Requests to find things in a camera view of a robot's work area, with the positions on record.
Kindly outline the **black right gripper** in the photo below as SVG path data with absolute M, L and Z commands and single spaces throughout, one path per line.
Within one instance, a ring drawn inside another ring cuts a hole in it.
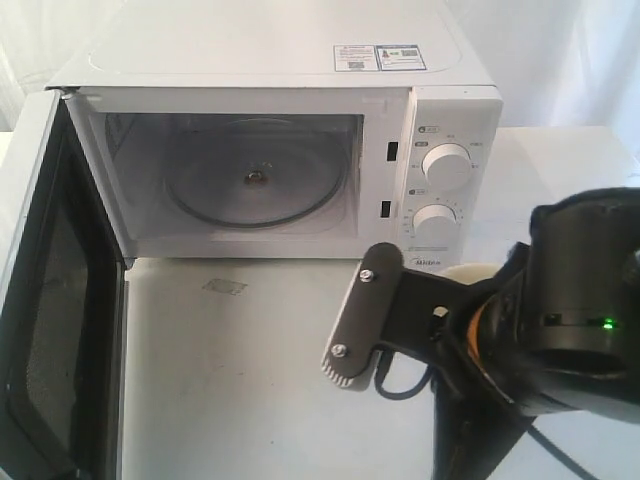
M 518 347 L 530 246 L 518 242 L 497 273 L 471 285 L 446 279 L 442 348 L 451 367 L 435 374 L 434 479 L 487 479 L 532 424 L 550 411 L 526 377 Z

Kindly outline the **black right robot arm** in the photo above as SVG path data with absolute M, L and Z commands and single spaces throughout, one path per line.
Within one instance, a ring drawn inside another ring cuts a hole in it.
M 639 419 L 639 192 L 585 191 L 531 215 L 529 245 L 448 309 L 434 386 L 433 475 L 489 477 L 534 425 L 586 411 Z

